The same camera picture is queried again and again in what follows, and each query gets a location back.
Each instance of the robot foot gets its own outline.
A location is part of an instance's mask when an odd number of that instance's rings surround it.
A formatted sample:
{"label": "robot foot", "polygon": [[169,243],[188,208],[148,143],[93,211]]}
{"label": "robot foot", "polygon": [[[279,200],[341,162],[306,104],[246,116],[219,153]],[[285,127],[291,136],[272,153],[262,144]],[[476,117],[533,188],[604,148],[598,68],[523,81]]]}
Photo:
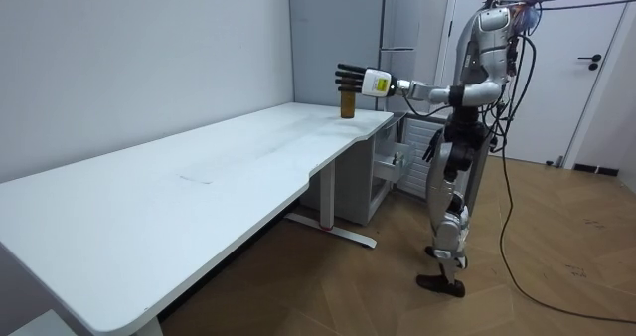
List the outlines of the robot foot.
{"label": "robot foot", "polygon": [[466,288],[461,281],[455,280],[454,284],[448,283],[448,279],[444,275],[418,275],[415,282],[417,282],[419,287],[429,291],[445,293],[455,297],[464,297],[466,295]]}

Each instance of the humanoid robot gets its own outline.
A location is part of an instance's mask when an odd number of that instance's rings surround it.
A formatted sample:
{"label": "humanoid robot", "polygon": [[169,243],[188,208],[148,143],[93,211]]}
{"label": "humanoid robot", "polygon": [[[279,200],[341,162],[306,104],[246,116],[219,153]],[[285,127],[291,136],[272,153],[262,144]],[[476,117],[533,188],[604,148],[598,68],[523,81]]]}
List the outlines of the humanoid robot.
{"label": "humanoid robot", "polygon": [[433,86],[405,81],[390,73],[339,65],[339,91],[358,92],[372,97],[402,95],[452,107],[444,127],[433,138],[424,155],[431,161],[426,186],[428,214],[433,230],[432,246],[425,252],[439,262],[440,275],[419,275],[419,286],[463,297],[464,284],[458,270],[468,266],[465,254],[470,211],[455,189],[460,171],[468,171],[475,154],[491,138],[487,125],[479,119],[480,107],[495,103],[503,94],[510,76],[516,73],[517,59],[512,6],[488,0],[468,21],[457,46],[457,62],[452,86]]}

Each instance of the door handle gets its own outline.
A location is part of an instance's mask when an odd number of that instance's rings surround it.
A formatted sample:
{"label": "door handle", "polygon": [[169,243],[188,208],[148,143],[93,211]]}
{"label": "door handle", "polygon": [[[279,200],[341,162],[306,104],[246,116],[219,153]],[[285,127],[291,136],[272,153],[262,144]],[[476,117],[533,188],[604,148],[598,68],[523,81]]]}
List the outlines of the door handle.
{"label": "door handle", "polygon": [[601,59],[603,59],[603,56],[600,55],[600,54],[596,54],[593,57],[587,57],[587,58],[586,57],[580,57],[579,59],[580,60],[591,60],[591,61],[593,61],[595,63],[598,63],[598,62],[600,62]]}

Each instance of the robot leg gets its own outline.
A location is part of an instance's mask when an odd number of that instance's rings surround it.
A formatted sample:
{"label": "robot leg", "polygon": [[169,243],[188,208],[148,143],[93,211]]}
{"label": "robot leg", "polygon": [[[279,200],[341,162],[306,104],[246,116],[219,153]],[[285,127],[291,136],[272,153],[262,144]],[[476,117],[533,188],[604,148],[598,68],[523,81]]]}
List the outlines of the robot leg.
{"label": "robot leg", "polygon": [[453,167],[453,147],[450,142],[437,144],[426,189],[433,229],[433,246],[427,247],[426,253],[437,259],[441,275],[419,275],[416,282],[427,290],[463,297],[466,290],[464,284],[455,279],[455,273],[467,266],[464,247],[469,214],[462,196],[455,192],[457,169]]}

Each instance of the cabinet drawer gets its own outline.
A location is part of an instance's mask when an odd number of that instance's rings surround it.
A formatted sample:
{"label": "cabinet drawer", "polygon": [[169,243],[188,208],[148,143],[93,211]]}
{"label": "cabinet drawer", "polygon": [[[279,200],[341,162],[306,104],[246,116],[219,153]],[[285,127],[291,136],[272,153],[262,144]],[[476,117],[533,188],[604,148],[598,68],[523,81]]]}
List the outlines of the cabinet drawer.
{"label": "cabinet drawer", "polygon": [[397,182],[410,169],[415,158],[415,147],[383,141],[376,145],[374,177]]}

